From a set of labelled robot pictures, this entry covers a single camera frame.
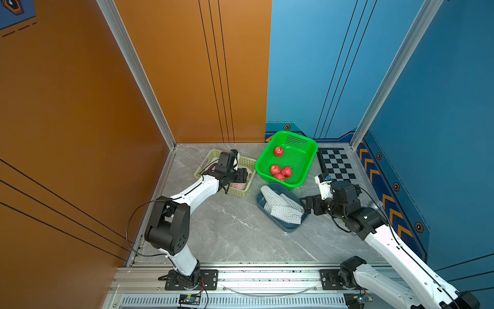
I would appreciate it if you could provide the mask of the white foam net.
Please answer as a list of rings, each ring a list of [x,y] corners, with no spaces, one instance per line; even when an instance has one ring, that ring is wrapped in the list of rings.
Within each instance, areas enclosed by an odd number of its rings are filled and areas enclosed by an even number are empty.
[[[305,213],[304,208],[299,205],[296,201],[292,200],[291,198],[287,197],[285,194],[280,194],[280,197],[287,203],[287,206],[296,210],[297,212],[300,212],[302,214]]]
[[[302,222],[302,213],[290,207],[276,207],[270,211],[271,216],[287,224],[300,225]]]
[[[288,204],[286,201],[275,191],[273,191],[267,185],[262,186],[261,193],[266,200],[269,210],[273,210],[276,207],[285,207]]]

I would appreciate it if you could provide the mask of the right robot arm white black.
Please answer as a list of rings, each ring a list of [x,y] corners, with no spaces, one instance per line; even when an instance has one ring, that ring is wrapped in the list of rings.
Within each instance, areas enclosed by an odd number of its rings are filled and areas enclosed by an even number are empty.
[[[406,283],[396,283],[364,259],[353,256],[340,265],[338,276],[344,288],[368,290],[394,308],[480,308],[471,292],[456,289],[401,240],[377,204],[361,205],[359,195],[364,193],[363,188],[325,178],[317,178],[316,182],[320,193],[299,200],[304,210],[342,221],[341,230],[370,245]]]

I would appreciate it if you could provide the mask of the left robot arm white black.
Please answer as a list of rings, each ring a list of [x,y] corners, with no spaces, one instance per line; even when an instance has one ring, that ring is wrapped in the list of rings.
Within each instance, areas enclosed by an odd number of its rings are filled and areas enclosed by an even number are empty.
[[[200,262],[187,245],[190,215],[210,196],[220,190],[228,192],[232,183],[247,182],[248,171],[239,167],[239,159],[235,149],[222,152],[190,187],[171,197],[161,196],[153,202],[144,238],[172,263],[173,269],[167,274],[172,283],[186,289],[200,284]]]

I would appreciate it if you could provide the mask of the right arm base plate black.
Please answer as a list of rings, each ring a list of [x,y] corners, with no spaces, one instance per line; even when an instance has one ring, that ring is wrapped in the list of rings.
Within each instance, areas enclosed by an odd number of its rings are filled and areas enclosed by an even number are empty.
[[[363,292],[365,288],[361,287],[354,277],[354,274],[348,270],[340,269],[321,269],[319,270],[320,281],[323,290],[349,290]]]

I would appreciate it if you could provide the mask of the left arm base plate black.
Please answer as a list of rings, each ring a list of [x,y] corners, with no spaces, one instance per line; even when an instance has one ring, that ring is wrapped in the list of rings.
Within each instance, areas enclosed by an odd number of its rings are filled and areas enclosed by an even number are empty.
[[[196,269],[190,276],[170,270],[167,274],[165,289],[178,290],[216,290],[219,272],[216,269]]]

